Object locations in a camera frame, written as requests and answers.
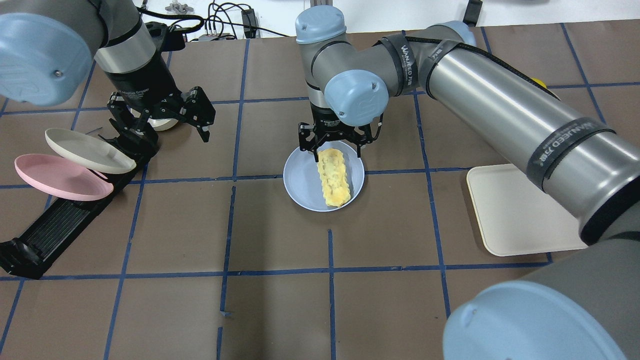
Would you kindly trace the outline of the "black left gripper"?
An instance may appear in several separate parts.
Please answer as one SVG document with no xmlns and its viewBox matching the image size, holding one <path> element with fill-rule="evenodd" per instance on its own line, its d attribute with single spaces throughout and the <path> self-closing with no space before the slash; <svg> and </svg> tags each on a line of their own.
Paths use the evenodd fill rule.
<svg viewBox="0 0 640 360">
<path fill-rule="evenodd" d="M 210 141 L 210 126 L 217 114 L 210 99 L 200 86 L 181 91 L 162 57 L 151 58 L 137 70 L 127 73 L 108 71 L 106 76 L 128 107 L 140 113 L 140 123 L 149 118 L 176 119 L 196 128 L 202 142 Z M 125 129 L 121 121 L 113 120 L 112 127 L 118 132 L 115 143 L 119 147 L 142 146 L 142 137 Z"/>
</svg>

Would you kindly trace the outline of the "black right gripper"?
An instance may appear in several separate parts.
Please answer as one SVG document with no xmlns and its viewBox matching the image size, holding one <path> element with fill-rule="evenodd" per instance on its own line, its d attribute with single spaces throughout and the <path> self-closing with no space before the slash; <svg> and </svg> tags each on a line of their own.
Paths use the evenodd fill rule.
<svg viewBox="0 0 640 360">
<path fill-rule="evenodd" d="M 377 119 L 376 132 L 372 133 L 370 124 L 350 126 L 334 114 L 333 110 L 310 104 L 313 123 L 298 124 L 298 149 L 311 152 L 316 163 L 319 162 L 319 148 L 327 142 L 347 141 L 356 146 L 356 156 L 362 157 L 362 150 L 377 141 L 383 125 L 383 115 Z"/>
</svg>

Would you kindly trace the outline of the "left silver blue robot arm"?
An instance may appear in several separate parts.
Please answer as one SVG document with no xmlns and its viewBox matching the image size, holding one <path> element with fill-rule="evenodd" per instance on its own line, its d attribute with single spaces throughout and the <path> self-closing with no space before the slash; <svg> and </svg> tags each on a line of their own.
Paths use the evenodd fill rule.
<svg viewBox="0 0 640 360">
<path fill-rule="evenodd" d="M 185 48 L 182 29 L 144 22 L 130 0 L 3 0 L 1 95 L 51 107 L 73 96 L 93 64 L 112 82 L 119 132 L 156 141 L 150 120 L 176 120 L 210 140 L 216 111 L 199 87 L 181 91 L 162 53 Z"/>
</svg>

